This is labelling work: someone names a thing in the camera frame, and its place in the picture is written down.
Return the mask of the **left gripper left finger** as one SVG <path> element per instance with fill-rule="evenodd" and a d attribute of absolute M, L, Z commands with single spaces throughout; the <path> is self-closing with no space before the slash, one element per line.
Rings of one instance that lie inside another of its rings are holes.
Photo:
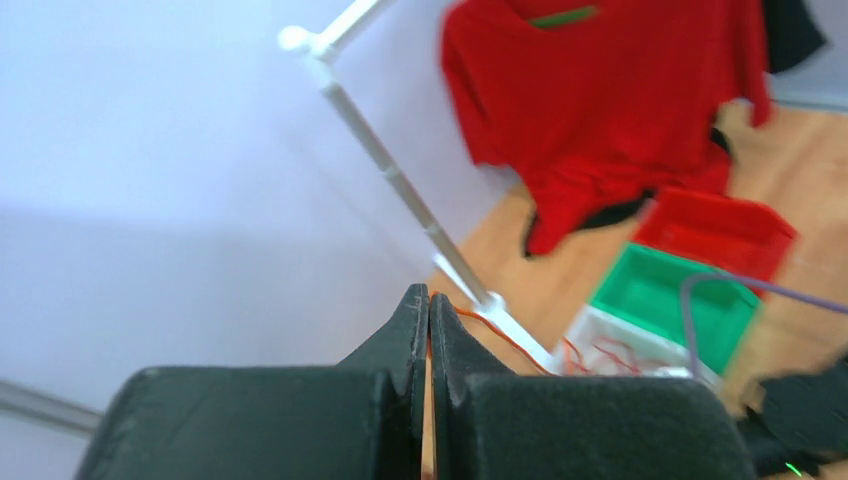
<path fill-rule="evenodd" d="M 157 366 L 119 390 L 80 479 L 417 479 L 429 294 L 335 365 Z"/>

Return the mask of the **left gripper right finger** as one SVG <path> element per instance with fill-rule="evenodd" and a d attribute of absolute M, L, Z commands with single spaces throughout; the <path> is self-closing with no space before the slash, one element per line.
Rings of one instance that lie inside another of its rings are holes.
<path fill-rule="evenodd" d="M 683 378 L 523 376 L 430 301 L 440 479 L 752 479 L 734 421 Z"/>

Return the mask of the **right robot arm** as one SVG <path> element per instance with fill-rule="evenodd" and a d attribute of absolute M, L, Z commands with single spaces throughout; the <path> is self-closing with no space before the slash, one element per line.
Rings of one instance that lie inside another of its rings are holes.
<path fill-rule="evenodd" d="M 847 358 L 816 373 L 760 380 L 761 407 L 737 420 L 757 475 L 817 478 L 847 460 Z"/>

